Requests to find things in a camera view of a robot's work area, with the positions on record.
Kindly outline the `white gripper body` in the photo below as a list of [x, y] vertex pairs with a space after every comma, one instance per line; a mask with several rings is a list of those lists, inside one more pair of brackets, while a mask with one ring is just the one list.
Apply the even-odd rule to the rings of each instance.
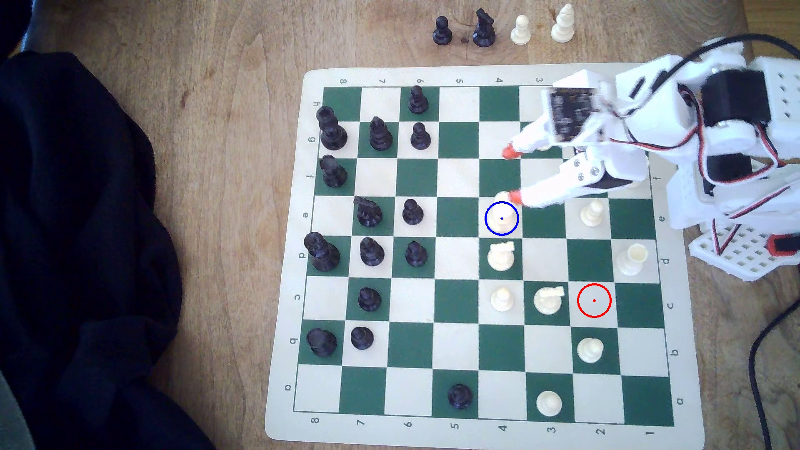
[[641, 182], [649, 156], [678, 166], [695, 158], [694, 82], [671, 77], [654, 85], [678, 64], [659, 57], [611, 77], [591, 70], [575, 74], [575, 87], [591, 88], [594, 108], [575, 138], [578, 191], [607, 191]]

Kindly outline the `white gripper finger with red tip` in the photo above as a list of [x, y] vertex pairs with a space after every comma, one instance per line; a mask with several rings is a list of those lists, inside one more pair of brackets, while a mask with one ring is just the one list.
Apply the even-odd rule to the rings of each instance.
[[534, 121], [522, 128], [502, 149], [503, 158], [518, 158], [535, 150], [548, 150], [552, 147], [546, 121]]
[[535, 184], [508, 193], [510, 203], [529, 208], [546, 208], [565, 200], [603, 192], [590, 187], [604, 176], [604, 163], [598, 159], [571, 158], [559, 172]]

